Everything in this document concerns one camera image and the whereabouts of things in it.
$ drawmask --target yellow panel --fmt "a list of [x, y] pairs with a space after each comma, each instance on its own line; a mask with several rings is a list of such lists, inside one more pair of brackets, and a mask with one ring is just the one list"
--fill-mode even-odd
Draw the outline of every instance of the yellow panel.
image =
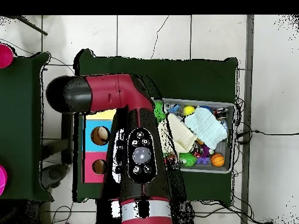
[[116, 113], [116, 109], [101, 111], [96, 114], [87, 115], [86, 119], [87, 120], [113, 120], [115, 113]]

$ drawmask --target green toy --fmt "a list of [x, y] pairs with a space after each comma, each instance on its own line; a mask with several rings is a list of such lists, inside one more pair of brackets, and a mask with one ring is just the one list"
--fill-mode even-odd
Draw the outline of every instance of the green toy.
[[191, 153], [180, 153], [180, 161], [185, 167], [191, 167], [196, 163], [197, 158]]
[[166, 119], [166, 114], [163, 112], [163, 103], [160, 101], [155, 101], [154, 114], [159, 124], [162, 120]]

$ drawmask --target pink panel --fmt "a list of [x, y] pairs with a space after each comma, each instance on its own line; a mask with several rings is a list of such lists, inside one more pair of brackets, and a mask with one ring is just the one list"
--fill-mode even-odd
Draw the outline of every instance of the pink panel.
[[107, 152], [85, 152], [85, 181], [84, 183], [103, 183], [104, 175], [96, 174], [92, 170], [94, 161], [106, 160]]

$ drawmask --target circular hole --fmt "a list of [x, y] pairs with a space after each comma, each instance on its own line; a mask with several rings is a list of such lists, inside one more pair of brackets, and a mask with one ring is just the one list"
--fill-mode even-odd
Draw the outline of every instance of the circular hole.
[[107, 171], [107, 163], [104, 160], [96, 160], [92, 164], [92, 170], [96, 174], [104, 174]]
[[91, 132], [91, 140], [97, 145], [106, 145], [110, 139], [110, 131], [104, 127], [96, 127]]

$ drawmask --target light blue towel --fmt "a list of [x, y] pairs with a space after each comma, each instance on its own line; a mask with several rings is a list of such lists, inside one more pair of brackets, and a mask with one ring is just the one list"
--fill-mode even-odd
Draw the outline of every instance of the light blue towel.
[[210, 149], [227, 138], [227, 131], [206, 108], [197, 107], [193, 114], [185, 118], [185, 125]]

